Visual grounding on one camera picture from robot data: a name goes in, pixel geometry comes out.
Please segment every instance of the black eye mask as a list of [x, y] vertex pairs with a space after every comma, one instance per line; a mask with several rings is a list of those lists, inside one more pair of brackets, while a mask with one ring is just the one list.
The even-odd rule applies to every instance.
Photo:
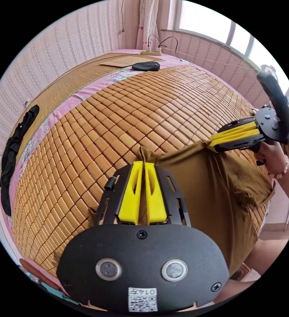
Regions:
[[159, 70], [160, 64], [157, 62], [145, 62], [145, 63], [136, 63], [132, 65], [132, 69], [134, 70], [141, 70], [141, 71], [148, 71], [148, 70]]

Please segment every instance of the screw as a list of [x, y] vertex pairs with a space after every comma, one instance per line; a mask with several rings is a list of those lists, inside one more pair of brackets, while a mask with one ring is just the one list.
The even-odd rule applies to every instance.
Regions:
[[139, 238], [139, 239], [145, 239], [145, 238], [147, 238], [147, 232], [146, 231], [144, 231], [144, 230], [139, 230], [138, 232], [137, 232], [137, 237]]
[[211, 287], [211, 291], [212, 292], [217, 292], [221, 289], [222, 284], [221, 283], [215, 283], [212, 287]]

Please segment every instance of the cardboard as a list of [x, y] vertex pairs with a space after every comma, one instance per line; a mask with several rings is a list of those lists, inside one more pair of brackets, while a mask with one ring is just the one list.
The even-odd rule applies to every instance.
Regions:
[[150, 61], [157, 61], [156, 59], [146, 58], [146, 57], [140, 57], [140, 56], [124, 56], [119, 57], [116, 59], [113, 59], [108, 62], [100, 63], [100, 65], [107, 65], [107, 66], [116, 66], [116, 67], [128, 67], [132, 66], [136, 63], [144, 63], [144, 62], [150, 62]]

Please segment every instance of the pink wall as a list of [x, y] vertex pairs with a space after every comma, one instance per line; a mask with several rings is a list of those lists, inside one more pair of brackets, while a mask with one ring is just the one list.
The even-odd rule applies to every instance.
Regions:
[[11, 63], [0, 81], [0, 154], [23, 103], [73, 67], [117, 49], [134, 49], [140, 0], [106, 0], [56, 21], [35, 37]]
[[[159, 2], [157, 26], [160, 41], [163, 41], [169, 36], [176, 37], [179, 42], [177, 51], [190, 55], [186, 56], [184, 54], [179, 54], [179, 57], [199, 65], [223, 79], [237, 90], [245, 99], [247, 99], [253, 107], [261, 108], [265, 103], [268, 103], [269, 99], [256, 79], [257, 72], [249, 69], [251, 66], [244, 62], [241, 58], [217, 44], [196, 36], [179, 32], [161, 31], [168, 29], [170, 3], [171, 0], [163, 0]], [[175, 50], [176, 48], [176, 40], [174, 39], [169, 39], [165, 42], [165, 44], [169, 49]], [[175, 56], [174, 51], [167, 49], [162, 50], [165, 54]], [[223, 64], [239, 65], [248, 69], [222, 65], [205, 61], [203, 59]]]

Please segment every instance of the wire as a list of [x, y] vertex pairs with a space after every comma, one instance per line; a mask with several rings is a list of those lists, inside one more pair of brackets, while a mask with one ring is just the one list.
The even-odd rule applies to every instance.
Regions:
[[122, 18], [122, 30], [121, 30], [121, 32], [125, 32], [125, 28], [124, 28], [124, 14], [122, 13], [123, 6], [124, 6], [124, 0], [122, 0], [122, 4], [121, 4], [121, 18]]
[[154, 34], [150, 34], [148, 36], [148, 47], [149, 47], [149, 39], [150, 39], [151, 36], [154, 36], [158, 40], [158, 43], [160, 42], [160, 40], [159, 40], [159, 38], [157, 36], [155, 36]]
[[177, 55], [177, 48], [178, 48], [179, 42], [178, 42], [178, 39], [177, 39], [176, 37], [174, 37], [174, 36], [169, 36], [169, 37], [167, 37], [165, 40], [163, 40], [161, 43], [159, 43], [159, 46], [158, 46], [158, 47], [163, 46], [163, 47], [165, 47], [165, 48], [168, 50], [168, 48], [167, 48], [165, 45], [161, 45], [161, 44], [162, 44], [163, 42], [165, 42], [166, 40], [170, 39], [171, 37], [173, 37], [173, 38], [176, 40], [176, 42], [177, 42], [177, 46], [175, 47], [175, 56], [176, 56], [180, 61], [182, 61], [182, 60], [178, 57], [178, 55]]
[[[175, 53], [176, 52], [176, 49], [175, 50], [172, 50], [172, 49], [168, 49], [168, 48], [165, 48], [166, 50], [168, 51], [174, 51]], [[217, 64], [222, 64], [222, 65], [228, 65], [228, 66], [235, 66], [235, 67], [240, 67], [240, 68], [243, 68], [243, 69], [251, 69], [251, 70], [254, 70], [257, 72], [257, 70], [255, 68], [250, 68], [250, 67], [242, 67], [242, 66], [239, 66], [239, 65], [233, 65], [233, 64], [225, 64], [225, 63], [220, 63], [220, 62], [216, 62], [214, 60], [210, 60], [210, 59], [205, 59], [205, 58], [200, 58], [200, 57], [196, 57], [196, 56], [192, 56], [192, 55], [189, 55], [189, 54], [185, 54], [185, 53], [181, 53], [181, 52], [178, 52], [179, 54], [183, 54], [185, 56], [189, 56], [189, 57], [192, 57], [192, 58], [196, 58], [196, 59], [201, 59], [201, 60], [206, 60], [208, 62], [212, 62], [212, 63], [217, 63]]]

